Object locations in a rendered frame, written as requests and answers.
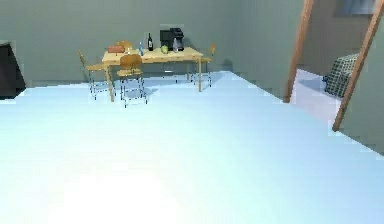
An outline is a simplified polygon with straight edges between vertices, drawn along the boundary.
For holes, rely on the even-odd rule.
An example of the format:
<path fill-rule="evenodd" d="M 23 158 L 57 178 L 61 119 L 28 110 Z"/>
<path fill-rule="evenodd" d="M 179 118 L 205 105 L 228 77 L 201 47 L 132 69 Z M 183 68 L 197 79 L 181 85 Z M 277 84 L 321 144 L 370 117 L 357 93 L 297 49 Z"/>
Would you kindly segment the light wooden dining table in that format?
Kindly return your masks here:
<path fill-rule="evenodd" d="M 114 101 L 114 93 L 112 92 L 112 81 L 109 73 L 109 67 L 118 66 L 120 64 L 120 59 L 127 55 L 138 55 L 142 59 L 143 64 L 196 61 L 198 63 L 198 90 L 202 91 L 201 60 L 203 54 L 191 47 L 186 47 L 180 52 L 170 51 L 167 54 L 162 53 L 160 48 L 155 48 L 153 51 L 144 49 L 143 55 L 140 55 L 140 51 L 138 49 L 131 49 L 128 53 L 110 53 L 106 51 L 102 58 L 102 64 L 111 101 Z"/>

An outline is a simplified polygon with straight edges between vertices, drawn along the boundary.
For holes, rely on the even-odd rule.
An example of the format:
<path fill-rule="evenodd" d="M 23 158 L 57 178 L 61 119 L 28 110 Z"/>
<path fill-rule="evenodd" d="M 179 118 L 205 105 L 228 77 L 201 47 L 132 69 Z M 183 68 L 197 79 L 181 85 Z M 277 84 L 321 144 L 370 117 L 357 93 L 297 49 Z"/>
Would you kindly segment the black coffee machine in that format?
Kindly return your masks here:
<path fill-rule="evenodd" d="M 179 51 L 184 50 L 183 43 L 184 33 L 180 28 L 169 28 L 160 31 L 160 42 L 162 46 L 167 46 L 169 50 L 173 49 L 174 44 L 177 44 Z"/>

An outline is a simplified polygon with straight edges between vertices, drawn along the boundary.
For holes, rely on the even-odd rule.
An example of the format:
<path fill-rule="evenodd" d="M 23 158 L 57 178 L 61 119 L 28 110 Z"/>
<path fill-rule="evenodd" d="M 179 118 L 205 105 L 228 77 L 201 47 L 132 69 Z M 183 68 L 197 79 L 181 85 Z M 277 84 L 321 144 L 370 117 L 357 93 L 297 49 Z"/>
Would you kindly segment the black cabinet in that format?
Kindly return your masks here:
<path fill-rule="evenodd" d="M 9 42 L 0 44 L 0 100 L 14 99 L 26 83 Z"/>

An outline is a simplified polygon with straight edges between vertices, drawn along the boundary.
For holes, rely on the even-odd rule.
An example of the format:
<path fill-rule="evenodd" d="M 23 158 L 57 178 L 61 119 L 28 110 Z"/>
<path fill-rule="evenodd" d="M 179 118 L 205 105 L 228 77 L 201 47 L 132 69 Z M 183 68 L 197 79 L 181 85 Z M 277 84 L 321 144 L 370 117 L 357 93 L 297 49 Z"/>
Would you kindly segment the brown wooden door frame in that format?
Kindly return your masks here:
<path fill-rule="evenodd" d="M 309 27 L 309 20 L 312 13 L 312 7 L 313 7 L 313 0 L 303 0 L 303 8 L 301 11 L 300 23 L 297 29 L 296 41 L 294 45 L 291 62 L 290 62 L 290 67 L 289 67 L 288 80 L 286 82 L 285 94 L 283 97 L 284 103 L 289 103 L 291 100 L 294 81 L 296 79 L 296 74 L 297 74 L 297 64 L 303 52 L 304 42 L 307 36 L 308 27 Z M 378 2 L 375 4 L 374 14 L 369 23 L 368 30 L 365 34 L 362 47 L 360 48 L 357 62 L 353 67 L 350 81 L 346 88 L 345 96 L 342 99 L 341 105 L 338 109 L 336 118 L 334 120 L 334 123 L 332 126 L 332 130 L 334 132 L 340 130 L 340 126 L 344 119 L 344 115 L 346 113 L 348 104 L 355 90 L 361 71 L 364 67 L 365 60 L 371 48 L 374 36 L 379 28 L 380 21 L 383 14 L 384 14 L 384 0 L 378 0 Z"/>

